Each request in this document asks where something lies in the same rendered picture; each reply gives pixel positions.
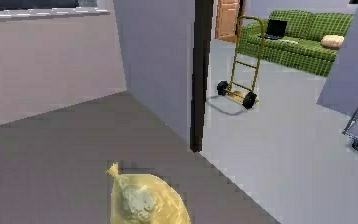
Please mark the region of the black laptop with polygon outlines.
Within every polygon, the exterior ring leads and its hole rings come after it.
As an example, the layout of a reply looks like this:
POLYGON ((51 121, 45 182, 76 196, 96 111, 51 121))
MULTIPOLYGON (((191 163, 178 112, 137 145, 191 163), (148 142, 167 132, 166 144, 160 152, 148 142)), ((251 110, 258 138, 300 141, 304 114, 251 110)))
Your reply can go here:
POLYGON ((285 35, 286 27, 286 21, 270 19, 264 37, 271 40, 281 39, 285 35))

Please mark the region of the orange wooden room door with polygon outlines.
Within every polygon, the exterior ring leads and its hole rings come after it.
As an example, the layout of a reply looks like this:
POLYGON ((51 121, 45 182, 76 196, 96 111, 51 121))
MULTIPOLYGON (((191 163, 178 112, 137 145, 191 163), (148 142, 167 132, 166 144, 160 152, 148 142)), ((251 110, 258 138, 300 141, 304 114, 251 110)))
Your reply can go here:
POLYGON ((215 38, 226 42, 236 41, 236 25, 240 0, 218 0, 215 38))

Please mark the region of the yellow tied garbage bag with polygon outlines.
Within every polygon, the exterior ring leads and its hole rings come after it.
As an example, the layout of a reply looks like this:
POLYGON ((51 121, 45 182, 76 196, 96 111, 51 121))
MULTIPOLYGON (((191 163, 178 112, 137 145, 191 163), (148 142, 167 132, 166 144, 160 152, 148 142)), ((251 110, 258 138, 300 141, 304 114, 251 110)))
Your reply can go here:
POLYGON ((119 164, 107 170, 113 178, 110 224, 192 224, 180 194, 152 174, 124 174, 119 164))

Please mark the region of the yellow hand truck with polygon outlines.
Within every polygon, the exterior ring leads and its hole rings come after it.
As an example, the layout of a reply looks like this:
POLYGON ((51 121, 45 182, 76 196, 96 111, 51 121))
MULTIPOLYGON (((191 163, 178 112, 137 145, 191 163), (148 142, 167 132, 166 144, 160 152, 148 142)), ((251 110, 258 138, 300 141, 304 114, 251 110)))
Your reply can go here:
POLYGON ((252 15, 241 15, 237 18, 237 25, 239 28, 237 40, 235 43, 234 56, 231 68, 231 75, 229 80, 222 80, 217 84, 217 94, 219 96, 230 97, 239 102, 246 110, 252 109, 258 102, 258 95, 256 93, 257 80, 259 76, 259 69, 261 60, 264 54, 264 35, 266 31, 266 21, 252 15), (256 59, 256 63, 245 63, 240 58, 244 52, 244 46, 247 44, 245 40, 250 34, 259 35, 259 45, 256 47, 256 53, 250 53, 256 59), (253 70, 253 78, 249 86, 239 83, 236 80, 236 68, 238 65, 245 66, 253 70))

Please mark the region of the window with grey sill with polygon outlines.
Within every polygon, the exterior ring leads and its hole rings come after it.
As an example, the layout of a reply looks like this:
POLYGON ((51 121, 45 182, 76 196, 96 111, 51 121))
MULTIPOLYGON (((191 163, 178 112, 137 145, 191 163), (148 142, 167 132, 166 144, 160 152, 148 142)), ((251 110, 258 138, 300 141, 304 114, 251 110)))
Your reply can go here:
POLYGON ((109 13, 106 0, 0 0, 0 21, 109 13))

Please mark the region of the green checked sofa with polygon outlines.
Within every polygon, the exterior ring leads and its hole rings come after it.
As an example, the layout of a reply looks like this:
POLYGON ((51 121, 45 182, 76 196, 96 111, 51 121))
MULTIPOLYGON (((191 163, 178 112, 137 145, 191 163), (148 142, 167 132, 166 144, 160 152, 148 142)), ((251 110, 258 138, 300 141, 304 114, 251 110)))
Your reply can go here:
POLYGON ((267 24, 270 19, 286 21, 287 27, 282 39, 294 40, 299 44, 264 39, 262 60, 318 76, 327 76, 339 50, 322 47, 321 40, 325 35, 345 37, 353 18, 353 14, 339 12, 314 13, 296 9, 274 10, 268 18, 263 20, 267 24))

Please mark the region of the tan round cushion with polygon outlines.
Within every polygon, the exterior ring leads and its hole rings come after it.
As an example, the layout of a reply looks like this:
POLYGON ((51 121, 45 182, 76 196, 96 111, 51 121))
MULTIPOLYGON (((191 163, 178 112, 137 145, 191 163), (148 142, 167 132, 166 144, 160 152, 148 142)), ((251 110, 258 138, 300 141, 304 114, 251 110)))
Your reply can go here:
POLYGON ((341 47, 344 39, 344 36, 325 35, 321 40, 321 46, 324 48, 338 50, 341 47))

